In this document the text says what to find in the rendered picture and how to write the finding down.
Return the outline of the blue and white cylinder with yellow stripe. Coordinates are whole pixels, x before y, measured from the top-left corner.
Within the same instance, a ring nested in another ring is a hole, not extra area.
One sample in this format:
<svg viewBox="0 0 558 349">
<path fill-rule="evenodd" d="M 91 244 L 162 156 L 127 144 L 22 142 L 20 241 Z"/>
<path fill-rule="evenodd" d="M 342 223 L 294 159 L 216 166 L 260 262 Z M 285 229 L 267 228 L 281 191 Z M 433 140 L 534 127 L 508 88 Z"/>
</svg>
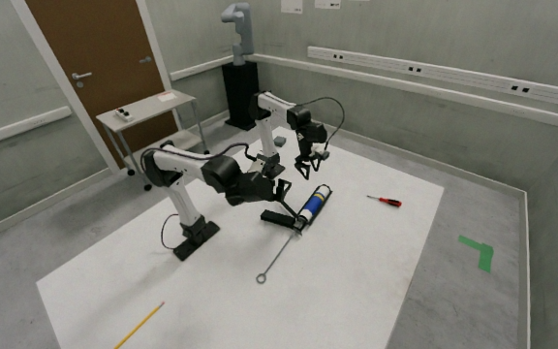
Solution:
<svg viewBox="0 0 558 349">
<path fill-rule="evenodd" d="M 328 193 L 329 189 L 322 185 L 298 217 L 304 218 L 308 223 Z"/>
</svg>

